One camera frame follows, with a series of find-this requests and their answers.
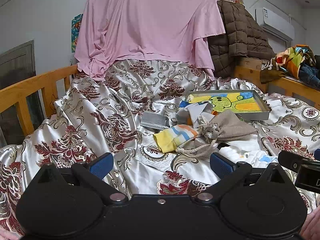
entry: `gray door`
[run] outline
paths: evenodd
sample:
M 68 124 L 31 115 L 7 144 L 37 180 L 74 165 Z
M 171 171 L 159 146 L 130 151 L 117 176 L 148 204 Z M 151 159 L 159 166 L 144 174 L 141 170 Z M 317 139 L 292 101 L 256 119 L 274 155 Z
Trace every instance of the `gray door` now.
M 33 41 L 29 41 L 0 55 L 0 89 L 36 75 L 33 48 Z M 38 92 L 28 96 L 27 103 L 36 129 L 44 119 Z M 22 143 L 24 135 L 15 106 L 0 114 L 0 127 L 7 144 Z

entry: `pink sheet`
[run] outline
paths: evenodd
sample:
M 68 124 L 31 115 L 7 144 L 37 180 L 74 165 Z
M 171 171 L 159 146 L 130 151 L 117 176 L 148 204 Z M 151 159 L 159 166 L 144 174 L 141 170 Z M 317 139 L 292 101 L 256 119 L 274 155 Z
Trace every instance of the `pink sheet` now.
M 183 61 L 211 71 L 206 37 L 222 33 L 217 0 L 87 0 L 75 58 L 95 80 L 123 59 Z

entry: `screw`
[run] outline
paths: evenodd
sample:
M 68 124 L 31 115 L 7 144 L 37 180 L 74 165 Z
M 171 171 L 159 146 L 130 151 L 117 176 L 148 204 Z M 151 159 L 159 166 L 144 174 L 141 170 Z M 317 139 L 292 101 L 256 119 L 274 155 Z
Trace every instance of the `screw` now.
M 202 201 L 209 201 L 213 199 L 213 196 L 210 193 L 199 193 L 197 198 Z
M 110 199 L 113 201 L 123 201 L 125 199 L 125 195 L 122 193 L 113 193 L 110 195 Z
M 162 205 L 162 204 L 165 203 L 165 200 L 164 199 L 158 199 L 158 203 Z

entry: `floral bedspread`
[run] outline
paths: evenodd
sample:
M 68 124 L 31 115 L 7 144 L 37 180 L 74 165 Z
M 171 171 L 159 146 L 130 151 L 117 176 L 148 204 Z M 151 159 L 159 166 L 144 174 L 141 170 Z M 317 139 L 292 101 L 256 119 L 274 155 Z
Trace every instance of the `floral bedspread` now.
M 0 149 L 0 225 L 23 234 L 16 204 L 47 162 L 70 167 L 111 152 L 114 167 L 104 180 L 129 198 L 137 193 L 196 195 L 216 183 L 219 178 L 207 158 L 163 154 L 153 139 L 155 130 L 141 127 L 140 121 L 144 111 L 152 111 L 167 115 L 175 125 L 179 104 L 189 91 L 218 89 L 255 89 L 272 108 L 268 121 L 254 123 L 258 135 L 228 142 L 241 151 L 259 151 L 259 167 L 268 164 L 268 153 L 276 156 L 286 149 L 312 157 L 320 148 L 320 113 L 302 101 L 263 95 L 239 79 L 211 81 L 201 69 L 181 62 L 124 60 L 108 69 L 105 82 L 78 75 L 55 102 L 57 114 L 22 145 Z M 287 173 L 294 181 L 296 174 Z M 308 212 L 319 205 L 318 194 L 299 191 Z

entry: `yellow and green painting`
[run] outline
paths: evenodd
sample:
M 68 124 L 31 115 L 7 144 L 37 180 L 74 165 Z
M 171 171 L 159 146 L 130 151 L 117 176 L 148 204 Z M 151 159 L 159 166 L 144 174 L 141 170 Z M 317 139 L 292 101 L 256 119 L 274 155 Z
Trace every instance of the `yellow and green painting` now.
M 213 110 L 218 113 L 227 109 L 230 109 L 234 113 L 261 112 L 259 105 L 253 98 L 252 92 L 215 93 L 211 96 L 202 97 L 190 95 L 187 102 L 189 104 L 209 102 L 213 105 Z

